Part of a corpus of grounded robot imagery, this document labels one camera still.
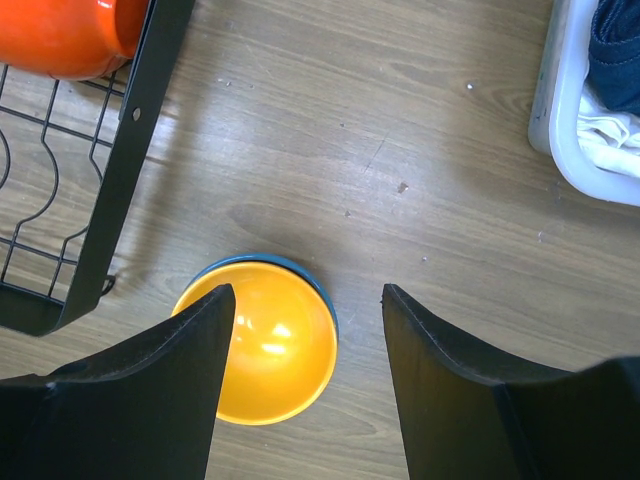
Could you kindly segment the orange bowl top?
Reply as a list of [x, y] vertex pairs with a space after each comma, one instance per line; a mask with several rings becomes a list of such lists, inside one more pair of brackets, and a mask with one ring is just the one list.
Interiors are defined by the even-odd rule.
[[136, 53], [149, 3], [3, 1], [1, 62], [54, 79], [110, 74]]

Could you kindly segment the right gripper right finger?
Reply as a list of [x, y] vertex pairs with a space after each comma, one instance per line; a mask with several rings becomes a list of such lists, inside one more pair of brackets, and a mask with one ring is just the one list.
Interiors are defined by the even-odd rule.
[[635, 479], [639, 360], [571, 372], [501, 350], [394, 284], [382, 316], [413, 479]]

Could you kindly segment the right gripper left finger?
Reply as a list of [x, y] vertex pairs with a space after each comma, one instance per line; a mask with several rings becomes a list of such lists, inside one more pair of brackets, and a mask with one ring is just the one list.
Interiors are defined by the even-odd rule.
[[46, 376], [2, 380], [2, 478], [204, 478], [235, 306], [222, 285]]

